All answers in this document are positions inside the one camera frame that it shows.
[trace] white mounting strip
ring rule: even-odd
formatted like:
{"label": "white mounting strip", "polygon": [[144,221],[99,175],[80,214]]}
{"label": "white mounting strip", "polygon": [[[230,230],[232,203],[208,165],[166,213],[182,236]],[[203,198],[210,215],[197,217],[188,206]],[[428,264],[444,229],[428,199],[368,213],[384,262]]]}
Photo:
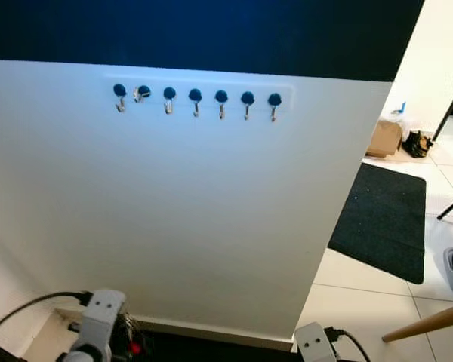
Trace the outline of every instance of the white mounting strip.
{"label": "white mounting strip", "polygon": [[146,85],[151,89],[151,95],[143,102],[147,104],[163,104],[163,90],[166,87],[173,87],[176,90],[174,98],[175,106],[193,106],[193,101],[188,95],[193,88],[197,88],[202,92],[202,101],[199,103],[200,109],[203,108],[218,108],[218,103],[214,95],[219,90],[224,90],[228,93],[228,101],[226,107],[228,109],[245,109],[245,104],[240,100],[243,93],[250,91],[254,94],[255,102],[250,106],[250,113],[255,110],[271,110],[268,103],[268,98],[272,93],[278,93],[282,97],[282,104],[277,107],[276,113],[290,112],[294,107],[294,88],[287,84],[275,83],[247,83],[247,82],[225,82],[215,81],[215,79],[194,79],[194,78],[152,78],[148,76],[132,76],[132,75],[106,75],[104,77],[104,87],[107,87],[111,95],[112,102],[117,101],[117,97],[112,91],[114,84],[122,84],[125,86],[128,95],[125,97],[125,102],[132,107],[133,91],[136,87]]}

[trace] black floor mat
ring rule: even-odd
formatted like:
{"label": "black floor mat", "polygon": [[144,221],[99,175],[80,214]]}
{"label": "black floor mat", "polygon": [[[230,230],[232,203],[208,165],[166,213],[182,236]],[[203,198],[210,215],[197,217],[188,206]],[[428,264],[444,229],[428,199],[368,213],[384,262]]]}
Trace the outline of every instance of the black floor mat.
{"label": "black floor mat", "polygon": [[421,284],[425,200],[424,179],[361,164],[328,247]]}

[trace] dark blue wall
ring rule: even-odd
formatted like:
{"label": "dark blue wall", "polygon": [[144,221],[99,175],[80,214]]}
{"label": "dark blue wall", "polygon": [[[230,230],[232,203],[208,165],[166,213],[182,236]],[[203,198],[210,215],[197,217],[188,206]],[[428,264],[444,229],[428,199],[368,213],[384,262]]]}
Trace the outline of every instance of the dark blue wall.
{"label": "dark blue wall", "polygon": [[0,59],[392,81],[422,0],[0,0]]}

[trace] white device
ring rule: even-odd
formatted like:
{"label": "white device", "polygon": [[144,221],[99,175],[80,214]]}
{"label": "white device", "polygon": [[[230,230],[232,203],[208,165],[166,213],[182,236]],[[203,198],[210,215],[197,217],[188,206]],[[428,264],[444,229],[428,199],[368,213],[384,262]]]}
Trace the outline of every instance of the white device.
{"label": "white device", "polygon": [[296,329],[294,335],[305,362],[337,361],[324,329],[317,322]]}

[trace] baseboard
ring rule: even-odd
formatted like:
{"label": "baseboard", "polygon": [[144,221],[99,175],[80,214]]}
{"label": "baseboard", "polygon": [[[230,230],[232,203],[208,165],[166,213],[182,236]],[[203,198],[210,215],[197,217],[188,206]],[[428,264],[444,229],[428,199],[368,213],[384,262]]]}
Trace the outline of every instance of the baseboard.
{"label": "baseboard", "polygon": [[[80,322],[82,315],[79,311],[57,309],[57,313],[71,322]],[[157,333],[171,333],[179,336],[208,339],[217,342],[236,343],[251,347],[276,349],[278,351],[290,351],[293,346],[291,340],[267,339],[255,336],[245,336],[234,333],[205,330],[194,327],[178,326],[158,321],[145,321],[145,318],[133,316],[140,327],[145,330]]]}

